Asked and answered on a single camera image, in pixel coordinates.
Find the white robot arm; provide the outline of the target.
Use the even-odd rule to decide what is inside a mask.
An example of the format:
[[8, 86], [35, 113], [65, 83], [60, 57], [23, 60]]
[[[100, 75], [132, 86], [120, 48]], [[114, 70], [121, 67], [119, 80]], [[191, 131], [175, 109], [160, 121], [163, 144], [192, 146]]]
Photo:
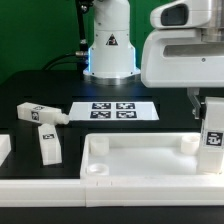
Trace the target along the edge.
[[224, 0], [174, 0], [154, 9], [140, 67], [128, 1], [95, 0], [94, 9], [87, 80], [119, 85], [140, 76], [149, 88], [186, 88], [196, 110], [201, 88], [224, 87]]

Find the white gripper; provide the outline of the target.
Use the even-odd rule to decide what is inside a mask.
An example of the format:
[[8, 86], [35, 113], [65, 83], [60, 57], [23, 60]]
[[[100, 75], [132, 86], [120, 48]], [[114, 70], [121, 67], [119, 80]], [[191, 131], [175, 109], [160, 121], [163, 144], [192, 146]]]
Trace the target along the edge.
[[199, 88], [224, 87], [224, 43], [202, 42], [197, 29], [153, 31], [143, 47], [141, 81], [148, 88], [188, 88], [192, 114], [201, 119]]

